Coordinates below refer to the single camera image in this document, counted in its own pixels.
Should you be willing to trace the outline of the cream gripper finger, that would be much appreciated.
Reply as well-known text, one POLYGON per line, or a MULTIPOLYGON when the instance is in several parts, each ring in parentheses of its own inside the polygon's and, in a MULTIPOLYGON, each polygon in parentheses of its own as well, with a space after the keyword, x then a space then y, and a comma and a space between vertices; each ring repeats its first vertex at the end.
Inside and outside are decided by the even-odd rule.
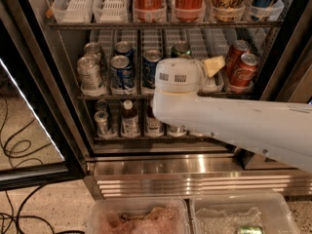
POLYGON ((214 77, 224 65, 225 65, 224 56, 204 59, 203 66, 205 76, 209 78, 214 77))

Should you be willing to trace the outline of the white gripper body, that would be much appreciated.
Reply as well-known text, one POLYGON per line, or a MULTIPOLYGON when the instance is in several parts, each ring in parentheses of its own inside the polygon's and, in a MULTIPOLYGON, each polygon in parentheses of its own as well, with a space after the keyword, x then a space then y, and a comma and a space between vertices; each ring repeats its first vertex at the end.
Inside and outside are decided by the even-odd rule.
POLYGON ((203 77, 203 64, 199 60, 165 58, 156 66, 155 89, 178 94, 198 92, 203 77))

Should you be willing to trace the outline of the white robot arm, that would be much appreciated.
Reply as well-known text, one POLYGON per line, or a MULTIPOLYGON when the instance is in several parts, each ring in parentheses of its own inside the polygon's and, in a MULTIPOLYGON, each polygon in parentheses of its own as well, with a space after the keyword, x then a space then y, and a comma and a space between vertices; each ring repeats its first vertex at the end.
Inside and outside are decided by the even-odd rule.
POLYGON ((153 114, 253 153, 312 172, 312 105, 200 97, 203 64, 165 58, 157 63, 153 114))

